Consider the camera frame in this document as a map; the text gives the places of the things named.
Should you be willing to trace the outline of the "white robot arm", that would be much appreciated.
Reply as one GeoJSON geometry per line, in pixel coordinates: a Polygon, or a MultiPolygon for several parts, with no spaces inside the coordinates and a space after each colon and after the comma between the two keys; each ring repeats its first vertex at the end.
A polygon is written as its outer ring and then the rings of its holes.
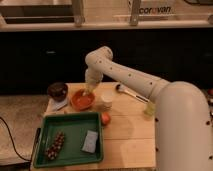
{"type": "Polygon", "coordinates": [[[107,46],[88,53],[85,63],[87,83],[108,76],[155,104],[156,171],[213,171],[213,123],[197,86],[117,64],[107,46]]]}

